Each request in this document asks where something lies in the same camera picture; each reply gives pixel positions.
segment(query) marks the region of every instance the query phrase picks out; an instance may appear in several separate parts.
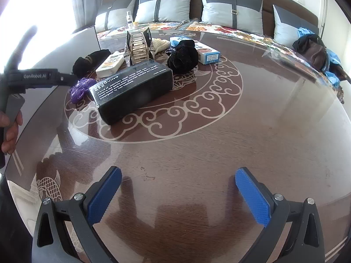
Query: black velvet cloth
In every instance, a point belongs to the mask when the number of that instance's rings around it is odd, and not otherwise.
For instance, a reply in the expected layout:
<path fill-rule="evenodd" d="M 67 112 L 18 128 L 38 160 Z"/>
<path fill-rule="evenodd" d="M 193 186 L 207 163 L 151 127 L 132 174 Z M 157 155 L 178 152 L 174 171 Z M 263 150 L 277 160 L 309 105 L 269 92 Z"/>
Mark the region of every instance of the black velvet cloth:
<path fill-rule="evenodd" d="M 180 41 L 175 47 L 175 52 L 167 60 L 167 66 L 173 74 L 184 74 L 196 67 L 199 61 L 199 54 L 195 49 L 192 39 Z"/>
<path fill-rule="evenodd" d="M 111 52 L 108 49 L 102 49 L 90 53 L 86 58 L 79 57 L 73 65 L 72 72 L 78 79 L 82 79 L 96 70 L 110 55 Z"/>

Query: floral bedspread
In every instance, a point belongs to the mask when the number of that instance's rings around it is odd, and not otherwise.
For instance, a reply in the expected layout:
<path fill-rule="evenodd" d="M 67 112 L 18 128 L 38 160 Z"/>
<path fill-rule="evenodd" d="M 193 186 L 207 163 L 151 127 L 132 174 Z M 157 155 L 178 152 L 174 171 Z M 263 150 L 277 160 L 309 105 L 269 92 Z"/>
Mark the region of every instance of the floral bedspread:
<path fill-rule="evenodd" d="M 128 29 L 128 26 L 124 26 L 124 27 L 113 29 L 113 30 L 99 32 L 97 34 L 97 36 L 98 36 L 98 39 L 101 39 L 101 38 L 106 38 L 106 37 L 110 37 L 110 36 L 126 34 L 127 31 L 129 31 L 129 32 L 143 31 L 143 30 L 146 30 L 147 28 L 150 28 L 150 30 L 176 30 L 182 24 L 183 23 L 174 23 L 174 22 L 148 23 L 148 24 L 140 24 L 138 27 L 131 29 L 131 30 Z"/>
<path fill-rule="evenodd" d="M 308 67 L 308 69 L 304 68 L 303 71 L 305 71 L 306 73 L 307 73 L 307 71 L 309 71 L 310 75 L 311 74 L 315 75 L 316 78 L 320 82 L 322 82 L 325 85 L 327 85 L 328 87 L 330 87 L 334 91 L 334 93 L 337 95 L 338 99 L 340 101 L 342 101 L 343 91 L 342 91 L 341 87 L 339 87 L 339 88 L 333 87 L 333 85 L 328 80 L 328 78 L 326 76 L 324 76 L 321 72 L 315 70 L 305 60 L 303 60 L 302 58 L 298 57 L 296 55 L 296 53 L 292 49 L 277 43 L 275 40 L 273 40 L 270 37 L 264 37 L 264 36 L 259 36 L 259 35 L 255 35 L 255 34 L 250 34 L 248 32 L 244 32 L 244 31 L 240 31 L 240 30 L 236 30 L 236 29 L 232 29 L 232 28 L 223 27 L 223 26 L 220 26 L 220 25 L 204 24 L 204 23 L 199 23 L 199 22 L 193 22 L 191 25 L 189 25 L 187 27 L 186 30 L 212 32 L 212 33 L 215 33 L 215 34 L 221 34 L 221 35 L 225 35 L 225 36 L 236 37 L 236 38 L 239 38 L 239 39 L 242 39 L 242 40 L 245 40 L 245 41 L 249 41 L 249 42 L 253 42 L 253 43 L 265 46 L 266 48 L 277 50 L 280 54 L 291 56 L 295 60 L 301 62 L 306 67 Z"/>

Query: pillow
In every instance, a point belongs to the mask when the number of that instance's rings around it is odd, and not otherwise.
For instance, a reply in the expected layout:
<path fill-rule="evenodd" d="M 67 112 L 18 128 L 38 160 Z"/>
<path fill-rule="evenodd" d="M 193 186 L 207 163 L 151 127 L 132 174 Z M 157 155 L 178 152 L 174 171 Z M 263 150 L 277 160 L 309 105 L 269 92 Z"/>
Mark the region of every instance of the pillow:
<path fill-rule="evenodd" d="M 263 0 L 202 0 L 202 21 L 263 35 Z"/>
<path fill-rule="evenodd" d="M 318 27 L 301 19 L 297 15 L 273 5 L 274 22 L 276 27 L 274 29 L 274 40 L 289 48 L 293 48 L 294 41 L 299 39 L 299 28 L 306 28 L 313 31 L 315 34 L 319 33 Z"/>
<path fill-rule="evenodd" d="M 133 15 L 135 0 L 115 0 L 111 4 L 103 4 L 95 19 L 96 32 L 120 28 L 127 25 L 127 11 Z"/>
<path fill-rule="evenodd" d="M 139 0 L 135 21 L 183 22 L 189 20 L 190 0 Z"/>

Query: white lotion bottle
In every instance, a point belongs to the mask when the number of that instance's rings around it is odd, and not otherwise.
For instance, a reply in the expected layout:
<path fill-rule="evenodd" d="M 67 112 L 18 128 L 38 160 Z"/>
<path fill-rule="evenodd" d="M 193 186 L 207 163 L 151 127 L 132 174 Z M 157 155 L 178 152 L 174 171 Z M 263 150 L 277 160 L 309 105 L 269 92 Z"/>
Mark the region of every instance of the white lotion bottle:
<path fill-rule="evenodd" d="M 133 28 L 133 17 L 131 15 L 131 11 L 127 11 L 127 23 L 128 23 L 128 28 L 132 29 Z"/>

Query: brown bag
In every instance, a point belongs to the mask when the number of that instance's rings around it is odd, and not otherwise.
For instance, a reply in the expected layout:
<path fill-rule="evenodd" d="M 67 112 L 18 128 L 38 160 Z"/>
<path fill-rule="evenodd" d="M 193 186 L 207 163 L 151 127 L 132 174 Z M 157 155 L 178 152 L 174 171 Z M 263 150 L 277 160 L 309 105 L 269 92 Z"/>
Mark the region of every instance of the brown bag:
<path fill-rule="evenodd" d="M 316 70 L 320 71 L 327 57 L 327 50 L 325 46 L 319 45 L 311 40 L 308 40 L 309 47 L 303 54 L 306 61 Z"/>
<path fill-rule="evenodd" d="M 314 69 L 322 70 L 327 61 L 327 48 L 318 35 L 304 35 L 292 46 Z"/>

